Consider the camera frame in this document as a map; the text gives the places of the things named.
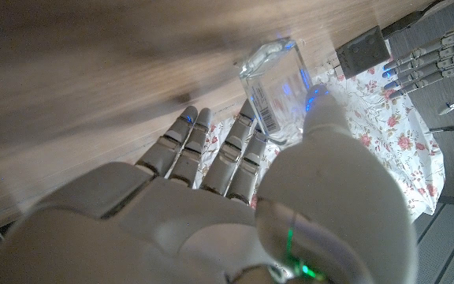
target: floral tablecloth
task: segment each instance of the floral tablecloth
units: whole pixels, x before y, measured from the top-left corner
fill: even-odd
[[[381,76],[384,64],[349,80],[344,76],[336,77],[331,70],[313,78],[313,82],[326,84],[344,108],[353,136],[390,172],[400,186],[414,220],[423,212],[433,214],[435,211],[445,182],[443,156],[411,99],[408,96],[389,99],[394,90],[383,90],[389,82]],[[230,118],[211,126],[195,188],[208,171],[233,122],[234,118]],[[278,146],[268,145],[262,157],[259,180],[278,152]],[[251,206],[256,206],[255,196]]]

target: robotic hand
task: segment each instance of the robotic hand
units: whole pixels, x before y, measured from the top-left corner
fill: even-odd
[[[389,62],[383,68],[386,70],[383,73],[385,78],[398,75],[398,79],[387,84],[385,89],[401,87],[390,95],[390,99],[454,76],[454,31]]]
[[[190,106],[135,166],[108,163],[45,197],[0,246],[0,282],[414,282],[404,198],[333,97],[315,97],[255,211],[266,138],[255,127],[244,149],[254,118],[245,103],[197,190],[211,114]]]

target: wooden surface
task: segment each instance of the wooden surface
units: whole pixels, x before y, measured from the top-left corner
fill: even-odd
[[[237,62],[296,39],[308,69],[430,0],[0,2],[0,225],[66,181],[134,162],[187,105],[240,107]]]

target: clear glass bottle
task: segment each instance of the clear glass bottle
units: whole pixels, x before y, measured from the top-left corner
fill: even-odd
[[[300,142],[312,83],[296,42],[264,44],[243,64],[240,79],[270,140],[282,148]]]

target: barcode label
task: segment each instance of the barcode label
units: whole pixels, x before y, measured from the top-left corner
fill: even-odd
[[[262,124],[262,127],[268,132],[267,134],[272,134],[280,131],[280,126],[275,120],[274,112],[271,109],[268,99],[269,98],[266,97],[260,83],[254,83],[251,86],[251,100],[259,112],[257,119]]]
[[[273,116],[271,115],[269,107],[266,107],[265,109],[260,111],[260,115],[262,116],[262,120],[267,127],[267,131],[269,131],[269,133],[271,133],[271,131],[274,131],[276,129],[276,122],[274,122],[273,120]]]

